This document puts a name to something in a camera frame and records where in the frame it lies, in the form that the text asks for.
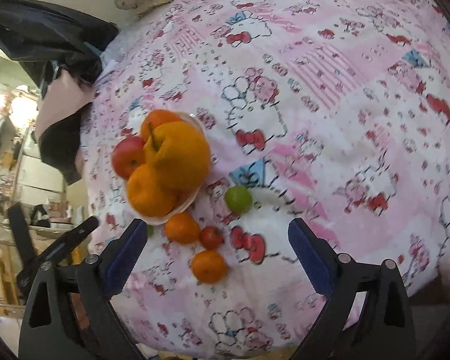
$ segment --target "blue ribbon print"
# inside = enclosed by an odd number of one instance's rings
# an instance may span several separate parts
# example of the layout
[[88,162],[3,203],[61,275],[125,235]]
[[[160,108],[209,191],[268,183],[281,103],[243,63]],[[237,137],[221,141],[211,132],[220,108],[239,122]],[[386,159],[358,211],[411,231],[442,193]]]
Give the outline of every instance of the blue ribbon print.
[[246,19],[245,12],[240,11],[236,15],[229,18],[225,23],[227,23],[229,26],[233,26],[234,24],[237,24],[240,21],[243,21]]
[[262,187],[265,184],[265,160],[262,158],[249,165],[242,165],[228,175],[236,185],[247,188]]
[[130,105],[128,106],[129,111],[133,111],[135,108],[137,108],[140,105],[140,99],[133,100]]
[[411,64],[414,68],[429,68],[425,59],[423,59],[420,53],[415,49],[407,52],[402,59]]

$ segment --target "bed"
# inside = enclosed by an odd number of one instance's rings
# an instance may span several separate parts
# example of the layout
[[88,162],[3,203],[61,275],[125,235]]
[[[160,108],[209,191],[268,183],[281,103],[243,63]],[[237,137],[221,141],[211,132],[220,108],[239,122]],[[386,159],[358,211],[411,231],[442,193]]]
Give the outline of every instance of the bed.
[[[198,246],[154,234],[113,299],[138,342],[197,358],[299,344],[325,299],[287,240],[304,218],[357,261],[397,262],[408,294],[450,250],[450,24],[433,0],[175,0],[120,34],[82,121],[99,253],[136,216],[110,155],[155,108],[194,114],[212,172],[190,210],[226,235],[216,285]],[[224,191],[254,206],[232,215]],[[254,237],[257,247],[243,243]],[[348,325],[359,315],[360,294]]]

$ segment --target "fruit stem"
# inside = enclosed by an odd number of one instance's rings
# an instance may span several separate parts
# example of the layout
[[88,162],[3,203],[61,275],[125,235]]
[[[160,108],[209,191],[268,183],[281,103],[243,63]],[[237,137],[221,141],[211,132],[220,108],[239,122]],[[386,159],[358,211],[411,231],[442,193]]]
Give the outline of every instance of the fruit stem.
[[148,124],[148,131],[150,132],[151,146],[157,152],[159,147],[157,145],[157,141],[155,140],[154,131],[152,130],[152,124],[151,123]]

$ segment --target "red bow print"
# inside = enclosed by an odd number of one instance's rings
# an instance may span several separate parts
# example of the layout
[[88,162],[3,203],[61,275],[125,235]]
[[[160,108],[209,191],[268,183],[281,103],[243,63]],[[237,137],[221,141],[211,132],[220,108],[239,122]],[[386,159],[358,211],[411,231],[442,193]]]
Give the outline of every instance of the red bow print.
[[105,217],[105,221],[108,225],[112,225],[112,230],[115,230],[118,226],[115,222],[115,215],[111,215],[111,214],[107,213],[107,215]]
[[238,130],[235,133],[235,137],[241,147],[253,145],[257,150],[265,149],[265,137],[263,136],[263,132],[260,130],[255,130],[254,132]]
[[253,7],[253,3],[238,4],[236,7],[237,7],[238,9],[242,9],[242,8],[251,8],[251,7]]
[[265,239],[260,234],[250,235],[244,233],[240,226],[234,226],[230,231],[230,238],[235,249],[248,251],[250,260],[255,264],[261,264],[265,258]]
[[131,135],[132,135],[132,132],[133,132],[133,129],[131,129],[131,128],[124,128],[124,129],[122,130],[121,134],[122,134],[123,136],[128,137],[128,136],[131,136]]
[[228,35],[226,38],[226,42],[228,44],[232,44],[235,42],[241,42],[241,43],[250,43],[252,41],[252,37],[250,36],[250,34],[248,32],[241,32],[240,34],[237,35]]
[[142,81],[142,88],[145,88],[147,86],[151,86],[154,83],[154,79],[144,79]]

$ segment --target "pink cloth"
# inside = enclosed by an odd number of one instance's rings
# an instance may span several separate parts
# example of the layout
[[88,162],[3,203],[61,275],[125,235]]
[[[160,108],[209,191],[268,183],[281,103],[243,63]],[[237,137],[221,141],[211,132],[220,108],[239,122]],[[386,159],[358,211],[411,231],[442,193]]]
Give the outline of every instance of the pink cloth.
[[51,125],[73,115],[94,97],[93,86],[77,83],[66,70],[49,86],[35,124],[37,140]]
[[[176,0],[130,36],[82,126],[102,221],[90,249],[134,217],[113,147],[167,108],[207,129],[214,166],[190,213],[223,230],[230,266],[197,283],[202,248],[156,227],[114,299],[139,341],[203,359],[298,344],[324,299],[288,244],[297,216],[337,252],[397,261],[409,294],[436,276],[450,248],[450,26],[432,0]],[[236,184],[254,199],[241,217],[223,201]]]

